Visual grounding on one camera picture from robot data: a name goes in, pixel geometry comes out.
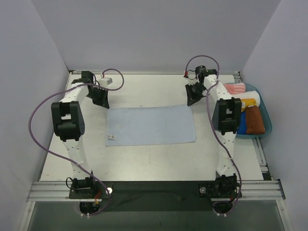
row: teal basket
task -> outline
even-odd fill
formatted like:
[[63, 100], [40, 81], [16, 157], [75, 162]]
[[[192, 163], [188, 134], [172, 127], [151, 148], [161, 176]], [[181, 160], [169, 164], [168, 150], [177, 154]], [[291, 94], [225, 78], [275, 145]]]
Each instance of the teal basket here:
[[271, 133], [271, 130], [272, 130], [272, 125], [271, 125], [271, 121], [270, 121], [270, 116], [266, 110], [266, 107], [264, 105], [264, 102], [262, 100], [262, 97], [261, 97], [261, 94], [260, 92], [258, 91], [257, 88], [255, 88], [254, 86], [248, 84], [248, 83], [245, 83], [245, 87], [246, 87], [246, 90], [245, 91], [252, 91], [252, 90], [255, 90], [256, 92], [259, 93], [260, 95], [260, 106], [259, 106], [259, 109], [260, 109], [260, 113], [261, 113], [261, 116], [262, 116], [262, 119], [263, 119], [263, 123], [264, 123], [264, 128], [265, 128], [265, 133], [264, 134], [260, 134], [260, 135], [242, 135], [242, 134], [236, 134], [236, 137], [237, 138], [241, 138], [241, 139], [252, 139], [252, 138], [256, 138], [256, 137], [265, 137], [267, 135], [269, 135]]

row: white table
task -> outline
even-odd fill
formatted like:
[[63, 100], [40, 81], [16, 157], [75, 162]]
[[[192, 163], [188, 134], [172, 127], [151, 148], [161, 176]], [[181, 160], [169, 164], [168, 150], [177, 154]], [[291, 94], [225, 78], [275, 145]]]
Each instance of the white table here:
[[[120, 85], [113, 78], [111, 88]], [[69, 84], [81, 75], [71, 75]], [[221, 76], [222, 82], [234, 82], [233, 76]], [[120, 107], [157, 107], [186, 104], [182, 75], [125, 75], [124, 87], [109, 92], [109, 104]], [[211, 100], [211, 111], [214, 110]], [[105, 147], [106, 111], [86, 98], [81, 105], [85, 120], [84, 147], [93, 173], [102, 181], [138, 180], [214, 180], [218, 164], [218, 143], [207, 118], [205, 98], [192, 106], [197, 140], [193, 143]], [[59, 137], [53, 135], [50, 149], [67, 156]], [[262, 180], [252, 140], [236, 139], [234, 161], [243, 180]], [[71, 163], [48, 154], [40, 180], [64, 181], [73, 175]]]

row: light blue towel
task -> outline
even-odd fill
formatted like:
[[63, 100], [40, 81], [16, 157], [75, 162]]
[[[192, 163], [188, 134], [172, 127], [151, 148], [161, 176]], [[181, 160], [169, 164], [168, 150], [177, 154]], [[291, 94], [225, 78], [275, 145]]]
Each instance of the light blue towel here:
[[106, 146], [195, 141], [193, 113], [187, 105], [107, 111]]

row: pink striped towel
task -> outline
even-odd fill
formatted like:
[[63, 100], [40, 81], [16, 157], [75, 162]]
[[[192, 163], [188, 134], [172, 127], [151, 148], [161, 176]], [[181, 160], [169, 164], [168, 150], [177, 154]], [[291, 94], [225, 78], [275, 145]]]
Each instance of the pink striped towel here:
[[234, 84], [225, 83], [224, 86], [231, 95], [244, 93], [246, 89], [244, 83], [234, 83]]

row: wall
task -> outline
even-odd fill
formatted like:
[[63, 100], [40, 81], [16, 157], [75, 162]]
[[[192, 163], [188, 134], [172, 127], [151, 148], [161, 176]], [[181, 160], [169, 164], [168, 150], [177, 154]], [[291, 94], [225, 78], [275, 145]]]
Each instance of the wall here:
[[306, 0], [282, 0], [243, 69], [269, 111], [273, 132], [262, 145], [299, 231], [308, 227], [307, 12]]
[[[68, 71], [30, 0], [2, 1], [0, 30], [0, 227], [14, 231], [46, 156], [28, 134], [28, 118], [43, 98], [64, 89]], [[33, 127], [48, 145], [50, 105]]]
[[233, 73], [244, 67], [280, 0], [32, 2], [69, 69], [182, 73], [191, 57], [207, 54]]

